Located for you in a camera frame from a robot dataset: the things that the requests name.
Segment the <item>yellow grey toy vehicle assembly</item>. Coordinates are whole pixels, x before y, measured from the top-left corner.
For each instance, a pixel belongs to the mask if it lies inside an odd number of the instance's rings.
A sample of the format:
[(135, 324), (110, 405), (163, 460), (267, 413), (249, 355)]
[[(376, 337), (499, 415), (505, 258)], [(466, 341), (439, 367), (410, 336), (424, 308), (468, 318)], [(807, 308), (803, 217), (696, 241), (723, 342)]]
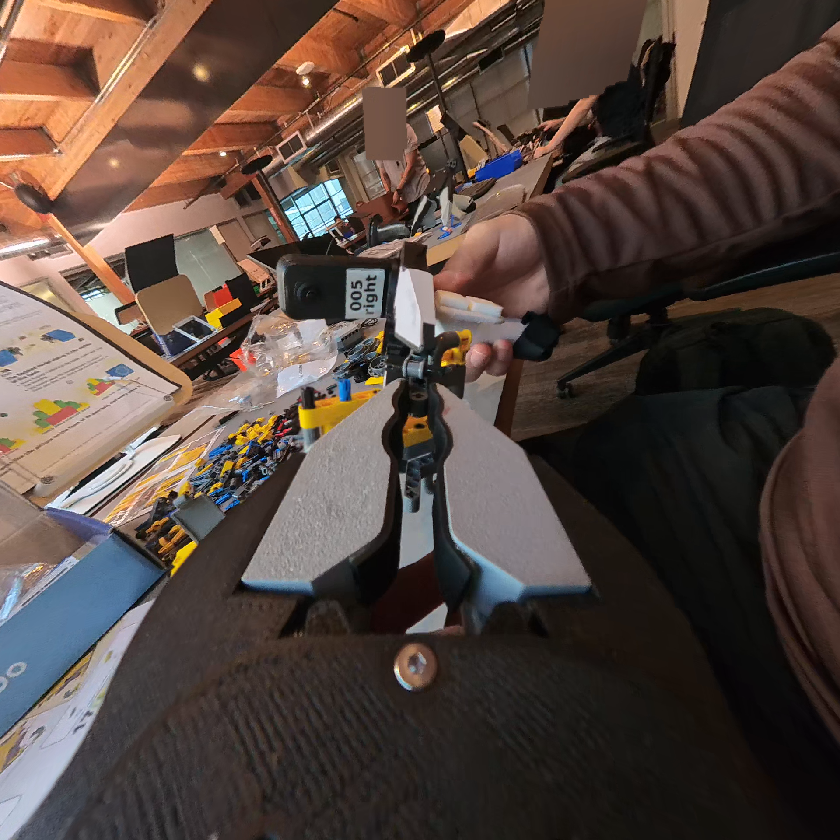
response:
[[(436, 456), (433, 434), (427, 420), (427, 369), (424, 364), (430, 361), (433, 382), (454, 385), (458, 394), (462, 395), (465, 382), (464, 365), (472, 340), (473, 334), (469, 329), (448, 331), (437, 336), (433, 354), (429, 359), (400, 353), (392, 357), (392, 361), (403, 363), (401, 372), (419, 372), (418, 377), (409, 380), (409, 406), (402, 428), (400, 469), (405, 476), (403, 497), (407, 512), (418, 512), (421, 507), (421, 495), (431, 495), (434, 492)], [(385, 337), (382, 361), (382, 376), (371, 377), (362, 384), (337, 381), (337, 396), (316, 397), (312, 387), (306, 386), (302, 389), (298, 420), (305, 451), (309, 451), (320, 437), (378, 394), (384, 386), (385, 373), (395, 371), (389, 365), (389, 358), (385, 354)]]

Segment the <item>person's right hand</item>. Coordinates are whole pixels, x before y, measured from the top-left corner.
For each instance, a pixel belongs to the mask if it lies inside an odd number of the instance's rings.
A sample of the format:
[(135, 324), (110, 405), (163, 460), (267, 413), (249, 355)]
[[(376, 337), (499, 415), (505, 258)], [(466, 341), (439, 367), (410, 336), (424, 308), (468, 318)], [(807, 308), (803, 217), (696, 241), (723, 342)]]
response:
[(517, 213), (487, 219), (459, 237), (459, 247), (436, 275), (436, 290), (482, 298), (508, 318), (547, 314), (550, 286), (539, 237)]

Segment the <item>person's right forearm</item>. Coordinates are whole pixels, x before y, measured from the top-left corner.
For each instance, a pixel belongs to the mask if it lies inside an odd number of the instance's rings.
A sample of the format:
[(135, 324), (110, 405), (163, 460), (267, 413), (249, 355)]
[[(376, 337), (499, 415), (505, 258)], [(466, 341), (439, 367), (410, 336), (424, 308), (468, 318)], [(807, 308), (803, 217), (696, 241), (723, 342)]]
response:
[(557, 322), (595, 301), (710, 281), (838, 213), (838, 24), (696, 125), (518, 211)]

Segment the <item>blue cardboard kit box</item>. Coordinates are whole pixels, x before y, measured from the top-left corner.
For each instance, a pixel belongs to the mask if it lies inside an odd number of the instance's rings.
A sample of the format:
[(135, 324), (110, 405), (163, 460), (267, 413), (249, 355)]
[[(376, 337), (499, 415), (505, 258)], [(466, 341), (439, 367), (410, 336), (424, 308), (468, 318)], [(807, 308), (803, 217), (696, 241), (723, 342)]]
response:
[(111, 536), (2, 623), (2, 733), (164, 576), (148, 552), (110, 529)]

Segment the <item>wooden framed sign board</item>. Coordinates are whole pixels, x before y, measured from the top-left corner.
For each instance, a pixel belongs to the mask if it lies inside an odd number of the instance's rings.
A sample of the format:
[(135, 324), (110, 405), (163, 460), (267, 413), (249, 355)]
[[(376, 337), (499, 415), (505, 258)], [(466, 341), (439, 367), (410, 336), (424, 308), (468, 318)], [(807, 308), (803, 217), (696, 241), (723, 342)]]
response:
[(189, 377), (96, 316), (1, 286), (1, 479), (48, 498), (193, 393)]

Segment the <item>pile of small building pieces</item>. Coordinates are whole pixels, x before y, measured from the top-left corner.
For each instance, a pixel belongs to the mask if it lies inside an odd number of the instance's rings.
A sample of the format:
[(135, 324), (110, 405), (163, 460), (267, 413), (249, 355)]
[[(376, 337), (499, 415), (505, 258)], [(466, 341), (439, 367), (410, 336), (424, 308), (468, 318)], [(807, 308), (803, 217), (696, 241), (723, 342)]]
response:
[(209, 529), (251, 497), (280, 466), (302, 450), (300, 403), (244, 423), (222, 437), (185, 478), (168, 479), (152, 497), (151, 512), (134, 537), (174, 575), (196, 549), (201, 537), (181, 523), (187, 508), (209, 516)]

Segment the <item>clear plastic bag white slip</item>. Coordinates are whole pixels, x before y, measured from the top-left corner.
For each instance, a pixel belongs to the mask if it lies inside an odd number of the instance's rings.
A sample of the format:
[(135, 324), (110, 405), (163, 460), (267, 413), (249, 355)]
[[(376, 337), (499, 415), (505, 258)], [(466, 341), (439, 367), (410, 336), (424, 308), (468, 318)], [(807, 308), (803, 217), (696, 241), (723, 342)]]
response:
[(228, 400), (259, 407), (329, 375), (339, 351), (323, 319), (295, 321), (281, 311), (260, 314), (240, 346), (245, 368), (235, 377)]

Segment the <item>white flat pad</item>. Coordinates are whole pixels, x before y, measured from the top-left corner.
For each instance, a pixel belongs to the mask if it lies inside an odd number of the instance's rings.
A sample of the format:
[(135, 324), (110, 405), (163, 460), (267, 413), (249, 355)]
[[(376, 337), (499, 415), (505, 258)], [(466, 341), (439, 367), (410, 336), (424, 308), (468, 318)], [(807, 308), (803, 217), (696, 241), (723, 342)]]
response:
[(180, 435), (148, 438), (138, 444), (131, 444), (110, 466), (97, 472), (90, 479), (68, 490), (51, 501), (47, 508), (60, 509), (87, 515), (114, 493), (124, 487), (132, 478), (162, 457), (180, 440)]

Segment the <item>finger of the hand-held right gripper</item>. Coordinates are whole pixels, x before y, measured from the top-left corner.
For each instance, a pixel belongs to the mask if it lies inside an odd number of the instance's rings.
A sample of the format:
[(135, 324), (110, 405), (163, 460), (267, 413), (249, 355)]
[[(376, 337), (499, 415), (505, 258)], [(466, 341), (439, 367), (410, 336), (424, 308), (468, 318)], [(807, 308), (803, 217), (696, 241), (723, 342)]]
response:
[(434, 278), (426, 270), (400, 268), (393, 302), (393, 332), (410, 350), (427, 350), (434, 340)]

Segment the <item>group of toy wheels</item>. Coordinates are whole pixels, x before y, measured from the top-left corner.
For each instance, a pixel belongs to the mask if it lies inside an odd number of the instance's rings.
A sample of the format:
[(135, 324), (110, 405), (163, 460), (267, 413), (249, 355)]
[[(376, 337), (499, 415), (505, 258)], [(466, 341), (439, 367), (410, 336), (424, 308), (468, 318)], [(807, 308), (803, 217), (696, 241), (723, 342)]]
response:
[(337, 366), (332, 375), (338, 382), (366, 383), (371, 377), (382, 376), (384, 370), (384, 331), (357, 343), (345, 354), (345, 362)]

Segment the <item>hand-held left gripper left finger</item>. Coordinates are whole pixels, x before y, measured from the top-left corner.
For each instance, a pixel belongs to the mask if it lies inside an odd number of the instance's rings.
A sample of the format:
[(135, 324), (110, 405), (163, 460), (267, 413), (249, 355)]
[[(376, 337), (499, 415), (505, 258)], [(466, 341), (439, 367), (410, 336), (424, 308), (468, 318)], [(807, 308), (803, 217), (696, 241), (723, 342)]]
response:
[(369, 606), (396, 577), (403, 499), (403, 382), (312, 445), (242, 573), (262, 592)]

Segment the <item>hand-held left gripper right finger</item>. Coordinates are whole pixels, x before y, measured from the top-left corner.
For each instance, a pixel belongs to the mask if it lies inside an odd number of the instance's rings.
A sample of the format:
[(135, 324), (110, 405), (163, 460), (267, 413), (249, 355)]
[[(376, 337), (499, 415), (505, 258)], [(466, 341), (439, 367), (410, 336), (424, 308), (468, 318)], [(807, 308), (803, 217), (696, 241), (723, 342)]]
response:
[(524, 451), (445, 387), (429, 389), (437, 582), (467, 634), (502, 604), (588, 595), (592, 580)]

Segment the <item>yellow sticker sheet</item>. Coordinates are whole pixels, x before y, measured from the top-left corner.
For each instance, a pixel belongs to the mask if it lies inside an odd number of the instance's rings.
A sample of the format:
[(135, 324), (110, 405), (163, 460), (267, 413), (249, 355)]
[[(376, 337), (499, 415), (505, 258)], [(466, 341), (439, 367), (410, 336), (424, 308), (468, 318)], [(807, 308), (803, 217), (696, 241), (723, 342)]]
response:
[(166, 454), (102, 520), (118, 528), (148, 516), (159, 498), (167, 497), (182, 488), (193, 473), (204, 465), (207, 453), (214, 447), (220, 434), (222, 432), (215, 430), (188, 444), (179, 445)]

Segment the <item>black office chair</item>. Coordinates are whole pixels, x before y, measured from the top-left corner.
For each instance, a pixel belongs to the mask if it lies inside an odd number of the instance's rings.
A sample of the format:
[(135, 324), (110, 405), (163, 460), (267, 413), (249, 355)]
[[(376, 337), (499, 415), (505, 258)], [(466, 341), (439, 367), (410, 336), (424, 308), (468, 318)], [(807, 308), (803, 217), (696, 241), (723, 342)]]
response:
[(573, 381), (649, 350), (662, 333), (674, 324), (669, 318), (668, 309), (679, 301), (710, 301), (731, 297), (798, 280), (836, 274), (838, 269), (838, 245), (824, 245), (809, 254), (787, 255), (775, 265), (769, 262), (768, 256), (760, 257), (757, 266), (751, 266), (741, 275), (707, 287), (684, 290), (680, 284), (671, 283), (642, 297), (597, 302), (583, 311), (582, 318), (588, 322), (606, 323), (610, 348), (562, 374), (556, 383), (557, 395), (562, 400), (571, 399), (574, 397)]

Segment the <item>open instruction booklet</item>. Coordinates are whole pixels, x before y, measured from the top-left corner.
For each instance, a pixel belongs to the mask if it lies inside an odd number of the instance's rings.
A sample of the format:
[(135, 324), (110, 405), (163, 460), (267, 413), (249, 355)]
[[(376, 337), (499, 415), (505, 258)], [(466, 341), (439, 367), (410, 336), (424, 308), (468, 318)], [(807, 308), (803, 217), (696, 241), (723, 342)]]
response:
[(136, 606), (1, 741), (1, 838), (14, 838), (69, 765), (153, 601)]

